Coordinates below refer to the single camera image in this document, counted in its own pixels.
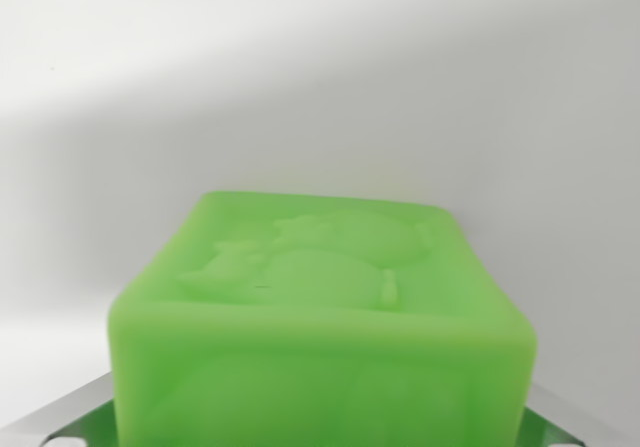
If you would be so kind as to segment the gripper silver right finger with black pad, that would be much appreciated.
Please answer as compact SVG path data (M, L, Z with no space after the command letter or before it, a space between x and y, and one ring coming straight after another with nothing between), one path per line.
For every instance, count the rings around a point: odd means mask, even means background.
M584 446L638 446L639 441L590 415L550 390L533 384L527 407Z

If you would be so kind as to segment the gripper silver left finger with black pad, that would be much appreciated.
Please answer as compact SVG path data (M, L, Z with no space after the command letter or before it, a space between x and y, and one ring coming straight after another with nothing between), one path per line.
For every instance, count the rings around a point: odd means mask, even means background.
M111 401L112 373L51 402L1 429L2 446L44 446L60 429Z

